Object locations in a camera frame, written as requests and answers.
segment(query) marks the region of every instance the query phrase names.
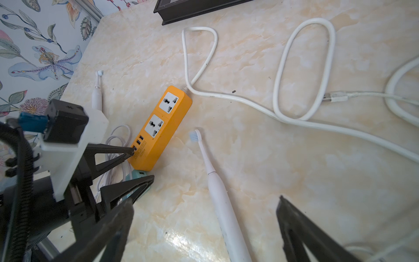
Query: toothbrush handle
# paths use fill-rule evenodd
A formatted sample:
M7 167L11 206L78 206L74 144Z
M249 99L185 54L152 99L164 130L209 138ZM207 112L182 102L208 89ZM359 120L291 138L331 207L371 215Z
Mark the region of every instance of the toothbrush handle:
M205 150L205 147L202 144L202 141L198 141L198 144L199 144L199 148L201 148L202 158L204 159L205 169L207 171L207 174L215 172L215 169L212 166L210 159L208 158L207 151Z
M92 93L92 108L102 111L102 92L97 87L93 89Z
M208 175L208 189L231 262L251 262L224 183L216 172Z

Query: blue connector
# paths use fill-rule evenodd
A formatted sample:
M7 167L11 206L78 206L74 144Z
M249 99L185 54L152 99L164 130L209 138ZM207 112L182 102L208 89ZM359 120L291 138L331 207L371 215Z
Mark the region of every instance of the blue connector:
M19 125L23 131L43 133L48 124L48 116L36 116L22 112L19 115Z
M146 171L140 171L140 170L133 170L132 171L132 179L137 179L137 178L144 177L144 176L147 176L147 172ZM128 181L128 180L130 180L129 174L125 176L125 181ZM129 198L129 196L132 195L132 193L135 190L133 190L132 192L128 193L125 197L122 198L122 200L125 200L125 199Z

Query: white wire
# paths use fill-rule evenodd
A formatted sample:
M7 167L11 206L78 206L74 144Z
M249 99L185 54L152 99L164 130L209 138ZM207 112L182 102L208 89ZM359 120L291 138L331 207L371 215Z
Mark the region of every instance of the white wire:
M117 135L114 135L114 132L118 128L120 128L120 127L126 127L128 129L128 139L126 141L122 137L117 136ZM114 128L112 130L111 135L106 139L105 144L106 145L109 145L114 138L118 139L121 142L121 146L125 146L126 147L128 145L128 143L129 143L130 139L131 139L131 129L127 125L117 126L116 128ZM105 160L106 161L109 161L109 160L114 159L115 157L118 157L118 156L119 156L119 154L115 154L115 153L105 154ZM125 177L126 177L124 163L127 163L128 164L128 166L129 166L128 167L128 170L129 170L129 173L128 174L129 174L130 179L132 179L132 168L131 168L131 165L128 162L124 161L121 164L122 175L123 175L122 181L125 181ZM101 187L108 186L108 185L112 184L112 177L113 177L112 176L112 173L113 173L113 169L107 171L106 173L104 173L103 175L101 175L99 177L98 183L96 184L97 193L95 195L95 200L97 200L99 198Z
M378 96L388 99L394 99L403 101L406 103L410 103L416 106L419 106L419 101L412 100L409 98L404 98L402 96L387 94L387 93L381 93L381 92L371 92L371 91L345 91L345 93L348 95L348 97L357 97L357 96Z
M329 47L328 47L328 52L327 52L327 56L326 56L325 68L324 68L324 71L323 71L323 77L322 77L322 80L321 80L319 92L316 96L316 99L315 99L313 105L311 106L311 108L308 110L308 112L305 115L303 115L302 117L300 117L298 119L293 119L293 118L287 117L284 114L282 114L282 112L279 109L279 106L278 106L279 84L280 84L280 81L281 81L282 72L284 70L285 61L286 61L288 52L290 50L290 47L292 45L292 42L293 42L295 36L298 34L298 32L302 28L304 28L307 25L313 24L313 23L321 24L321 25L325 26L329 31ZM204 64L202 65L201 69L198 71L198 73L195 75L195 77L192 79L192 81L189 81L188 53L187 53L187 49L186 49L185 31L209 31L214 35L214 44L211 48L211 51L209 52L209 55L208 55L207 59L205 60ZM267 108L265 108L261 105L258 105L255 102L252 102L248 99L245 99L245 98L242 98L242 97L239 97L239 96L233 96L233 95L224 94L224 93L202 92L202 91L195 90L192 87L192 85L198 80L198 78L204 72L204 70L207 67L209 61L211 60L211 58L212 58L212 56L215 52L215 48L217 47L218 35L217 35L217 32L210 27L203 27L203 26L188 27L188 28L185 28L185 29L182 30L182 44L183 44L184 61L185 61L186 86L195 95L238 101L238 102L247 104L247 105L261 111L262 113L264 113L264 114L266 114L266 115L268 115L268 116L270 116L270 117L272 117L272 118L274 118L278 121L284 122L284 123L298 125L298 126L302 126L302 127L311 127L311 128L316 128L316 129L325 130L325 131L338 132L338 133L342 133L342 134L346 134L346 135L351 135L351 136L354 136L354 137L359 137L359 138L368 140L370 142L376 143L378 145L381 145L381 146L383 146L387 149L390 149L394 152L397 152L397 153L401 154L402 156L405 156L405 157L419 163L419 155L417 155L417 154L415 154L415 153L413 153L413 152L411 152L411 151L409 151L409 150L407 150L407 149L405 149L405 148L403 148L399 145L396 145L392 142L384 140L380 137L376 137L374 135L371 135L371 134L368 134L368 133L365 133L365 132L361 132L361 131L358 131L358 130L350 129L350 128L344 128L344 127L338 127L338 126L334 126L334 125L326 125L326 124L320 124L320 123L307 122L306 121L306 120L309 120L314 115L314 113L317 111L317 109L319 108L319 106L320 106L320 104L323 100L323 97L324 97L324 94L325 94L325 91L326 91L326 87L327 87L327 83L328 83L328 79L329 79L330 70L331 70L331 62L332 62L332 59L333 59L335 41L336 41L336 33L335 33L333 25L329 21L327 21L323 18L309 19L309 20L301 23L294 30L291 37L288 39L287 44L285 45L284 51L283 51L282 56L281 56L281 61L279 63L279 68L278 68L278 72L277 72L277 76L275 78L275 84L274 84L274 98L273 98L274 112L272 112L269 109L267 109ZM402 75L404 75L407 71L409 71L411 68L413 68L414 66L416 66L418 64L419 64L419 57L416 58L415 60L407 63L402 68L400 68L398 71L396 71L396 73L391 77L389 83L387 84L387 87L386 87L386 90L385 90L386 94L376 93L376 92L362 92L362 91L352 92L352 94L350 94L351 92L347 92L347 93L348 93L349 96L352 96L352 97L363 96L363 95L364 96L369 95L369 96L385 97L386 98L386 103L389 106L389 108L391 109L391 111L393 111L396 115L402 117L406 121L409 121L411 119L409 118L409 120L407 120L406 116L404 116L404 114L406 113L405 111L403 111L403 113L401 113L401 114L396 113L396 112L398 112L398 109L397 109L398 105L393 99L409 102L409 103L412 103L412 104L417 104L417 101L413 101L413 100L410 100L410 99L405 99L405 98L402 98L402 97L399 97L399 96L395 96L393 94L393 91L394 91L394 88L395 88L395 85L396 85L397 81L402 77ZM383 256L392 252L396 248L399 248L400 246L406 244L407 242L411 241L413 238L415 238L417 236L419 236L419 229L415 230L412 234L410 234L407 237L401 239L397 243L387 247L383 251L378 252L376 255L374 255L373 257L368 259L366 262L373 262L373 261L377 261L377 260L379 260L381 262L385 262L385 260L382 258ZM372 254L372 251L370 251L366 248L362 248L362 247L358 247L358 246L352 246L352 247L348 247L348 248L351 249L351 250L358 250L358 251L363 251L363 252L367 252L369 254Z
M304 116L300 117L299 119L293 119L293 118L285 116L279 110L279 106L278 106L279 84L280 84L280 81L281 81L282 71L283 71L284 66L285 66L285 60L287 58L288 51L291 47L292 41L294 40L297 33L303 27L305 27L309 24L313 24L313 23L321 24L321 25L325 26L329 31L329 47L328 47L328 52L327 52L327 56L326 56L325 68L324 68L323 77L322 77L321 85L320 85L320 88L319 88L319 92L317 94L317 97L316 97L312 107L308 110L308 112ZM209 52L209 55L208 55L207 59L205 60L205 63L202 65L201 69L198 71L198 73L195 75L195 77L192 79L192 81L189 81L188 54L187 54L187 49L186 49L185 31L209 31L214 35L214 44L211 48L211 51ZM208 62L211 60L211 58L214 54L215 48L217 46L218 35L217 35L217 32L210 27L199 26L199 27L185 28L185 29L182 30L182 44L183 44L184 61L185 61L186 86L193 94L196 94L196 95L199 95L199 96L215 97L215 98L222 98L222 99L238 101L238 102L244 103L246 105L249 105L249 106L261 111L262 113L264 113L264 114L266 114L266 115L268 115L268 116L270 116L270 117L272 117L272 118L274 118L278 121L284 122L284 123L293 124L293 125L302 126L302 127L311 127L311 128L316 128L316 129L320 129L320 130L332 131L332 132L342 133L342 134L346 134L346 135L351 135L351 136L354 136L354 137L359 137L359 138L368 140L370 142L376 143L376 144L378 144L380 146L383 146L387 149L390 149L390 150L392 150L396 153L399 153L402 156L405 156L405 157L419 163L419 155L418 154L415 154L415 153L413 153L413 152L411 152L411 151L409 151L409 150L407 150L407 149L405 149L405 148L403 148L403 147L401 147L397 144L394 144L394 143L392 143L390 141L387 141L385 139L382 139L380 137L377 137L377 136L374 136L374 135L371 135L371 134L368 134L368 133L365 133L365 132L361 132L361 131L358 131L358 130L350 129L350 128L306 121L310 117L312 117L312 115L316 112L316 110L320 106L321 101L323 100L323 96L324 96L325 91L326 91L328 78L329 78L329 74L330 74L330 69L331 69L331 61L332 61L332 58L333 58L333 51L334 51L334 45L335 45L335 39L336 39L335 35L336 35L336 33L335 33L334 28L333 28L333 25L329 21L327 21L326 19L323 19L323 18L309 19L309 20L303 22L302 24L300 24L294 30L290 39L288 40L287 44L285 45L285 49L282 53L281 61L279 63L279 68L278 68L278 72L277 72L277 76L276 76L275 84L274 84L274 98L273 98L274 112L272 112L269 109L255 103L255 102L252 102L248 99L245 99L245 98L242 98L242 97L239 97L239 96L223 94L223 93L214 93L214 92L202 92L202 91L195 90L192 87L192 85L201 76L202 72L207 67Z
M375 255L373 255L372 257L367 259L365 262L375 262L375 261L379 260L380 258L385 257L386 255L390 254L391 252L398 249L399 247L406 245L407 243L409 243L410 241L412 241L416 237L419 237L419 228L413 230L413 232L411 232L407 236L401 238L396 243L394 243L394 244L386 247L385 249L377 252Z
M349 252L352 252L353 253L353 251L358 251L358 252L364 252L364 253L367 253L367 254L369 254L369 255L371 255L371 256L373 256L374 255L374 252L371 250L371 248L369 248L369 247L363 247L363 246L346 246L345 247L345 249L347 250L347 251L349 251ZM378 259L378 261L379 262L387 262L384 258L379 258Z
M409 70L414 68L415 66L419 65L419 57L413 59L412 61L406 63L401 68L399 68L390 78L390 80L387 83L387 86L385 87L384 92L387 94L394 94L394 90L396 88L397 82L400 80L400 78L406 74ZM385 99L385 103L387 104L388 108L397 116L400 118L406 120L407 122L411 123L412 125L415 125L419 127L419 117L415 117L406 111L404 111L397 103L396 101L392 99Z

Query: orange power strip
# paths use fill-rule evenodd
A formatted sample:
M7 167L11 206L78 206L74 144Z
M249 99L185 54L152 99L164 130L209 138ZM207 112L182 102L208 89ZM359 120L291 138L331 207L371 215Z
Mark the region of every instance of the orange power strip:
M134 169L153 169L191 105L192 99L182 90L174 86L166 89L131 145L135 152L128 162Z

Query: marble countertop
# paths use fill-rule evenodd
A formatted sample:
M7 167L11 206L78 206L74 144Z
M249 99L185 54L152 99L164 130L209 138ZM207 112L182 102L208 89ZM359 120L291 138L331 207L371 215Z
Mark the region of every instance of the marble countertop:
M153 14L154 5L147 1L104 17L62 97L90 106L95 71L103 70L107 134L128 124L136 135L166 88L185 86L181 31L188 26L209 26L219 36L195 88L235 90L269 109L284 45L309 18L328 19L337 31L328 91L382 92L391 74L419 54L414 0L255 0L165 26ZM213 36L189 32L186 37L193 76ZM279 94L286 115L301 116L311 106L327 41L320 25L297 35ZM419 99L418 83L419 68L414 68L396 93ZM238 102L191 98L189 112L149 172L154 184L134 204L124 262L229 261L204 162L189 140L196 127L203 130L253 261L286 261L275 215L280 195L342 245L364 243L376 250L419 226L419 165L411 160L359 138L277 122ZM392 114L380 98L321 105L312 121L362 130L419 152L417 127ZM74 239L69 224L49 238L60 250ZM417 261L418 247L419 241L412 242L388 261Z

